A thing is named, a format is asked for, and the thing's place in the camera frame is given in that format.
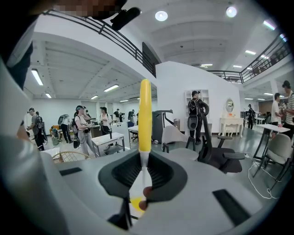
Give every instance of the chair seat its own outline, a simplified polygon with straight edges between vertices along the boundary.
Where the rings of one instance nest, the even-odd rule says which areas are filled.
[[[199,154],[191,149],[186,149],[186,148],[178,148],[170,151],[170,154],[177,156],[177,157],[182,157],[186,158],[192,161],[195,161]]]
[[[285,164],[286,159],[283,157],[280,157],[279,155],[273,153],[270,150],[267,150],[267,157],[271,160],[273,160],[274,162],[277,162],[279,164]]]

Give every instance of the person in striped shirt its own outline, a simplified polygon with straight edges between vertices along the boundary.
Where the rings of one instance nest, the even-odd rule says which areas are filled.
[[[284,81],[282,87],[284,88],[286,94],[288,95],[288,104],[287,108],[284,110],[284,113],[286,114],[286,122],[284,123],[283,127],[289,128],[289,131],[283,132],[283,134],[290,137],[292,140],[293,134],[294,134],[294,93],[291,90],[290,82]]]

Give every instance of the round ceiling light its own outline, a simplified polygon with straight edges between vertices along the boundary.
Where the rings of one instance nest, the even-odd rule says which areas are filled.
[[[237,9],[233,6],[228,7],[226,10],[226,15],[230,18],[235,17],[237,15]]]
[[[159,11],[155,14],[155,18],[158,21],[165,21],[167,19],[168,15],[165,11]]]

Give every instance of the striped shirt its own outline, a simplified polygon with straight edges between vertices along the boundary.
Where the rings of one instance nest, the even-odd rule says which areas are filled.
[[[290,92],[288,98],[287,109],[294,110],[294,94],[293,91]],[[293,123],[294,114],[286,113],[286,123],[290,125],[294,125]]]

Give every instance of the gray chair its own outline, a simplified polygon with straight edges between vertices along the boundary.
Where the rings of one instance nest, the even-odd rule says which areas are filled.
[[[265,163],[266,158],[281,165],[283,168],[280,174],[277,176],[276,182],[272,186],[273,188],[276,185],[277,181],[281,180],[284,174],[286,173],[286,170],[288,169],[290,165],[292,151],[293,149],[291,146],[291,139],[285,134],[277,134],[275,138],[269,141],[267,152],[266,154],[262,156],[261,163],[259,167],[257,168],[257,171],[255,172],[254,176],[257,174],[257,172],[260,170],[262,165]]]

